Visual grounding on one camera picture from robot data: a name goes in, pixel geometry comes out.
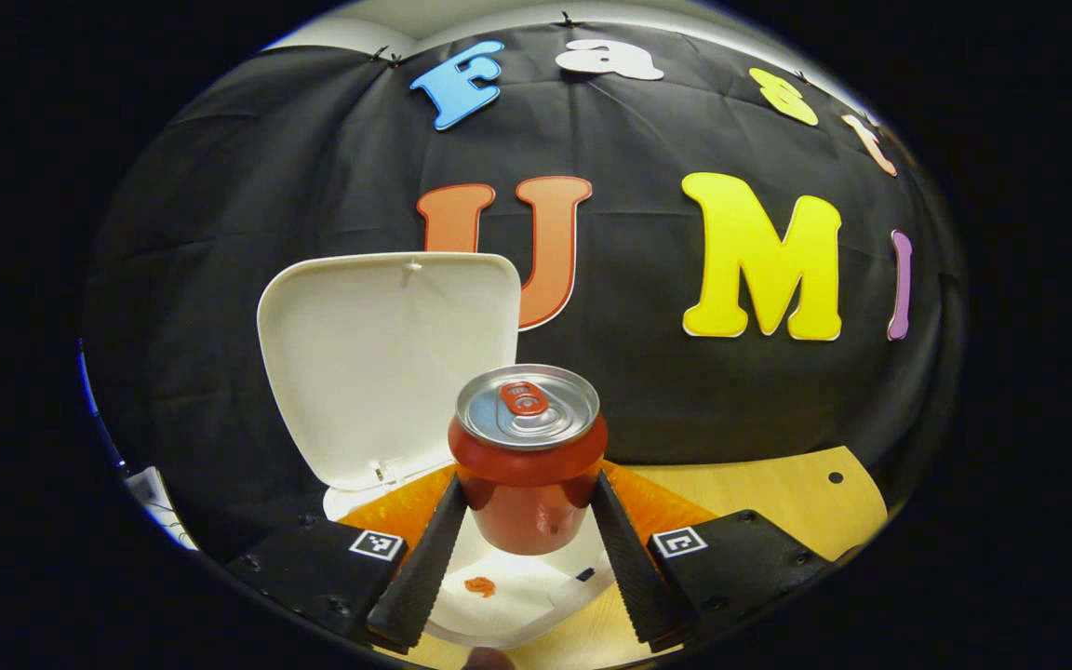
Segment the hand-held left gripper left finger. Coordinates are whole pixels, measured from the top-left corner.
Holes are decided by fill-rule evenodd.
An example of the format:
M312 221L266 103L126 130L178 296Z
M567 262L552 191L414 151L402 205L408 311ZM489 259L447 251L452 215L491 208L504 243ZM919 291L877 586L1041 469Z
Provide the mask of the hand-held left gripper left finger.
M276 605L361 646L420 644L467 502L452 470L437 470L343 521L301 515L239 553L227 572Z

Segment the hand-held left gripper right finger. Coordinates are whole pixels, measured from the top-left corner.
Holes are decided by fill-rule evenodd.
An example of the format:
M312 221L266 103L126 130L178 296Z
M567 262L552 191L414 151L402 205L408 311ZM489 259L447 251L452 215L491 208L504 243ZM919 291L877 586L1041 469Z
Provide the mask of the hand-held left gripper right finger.
M591 501L636 637L702 643L769 613L838 567L754 509L716 516L630 470Z

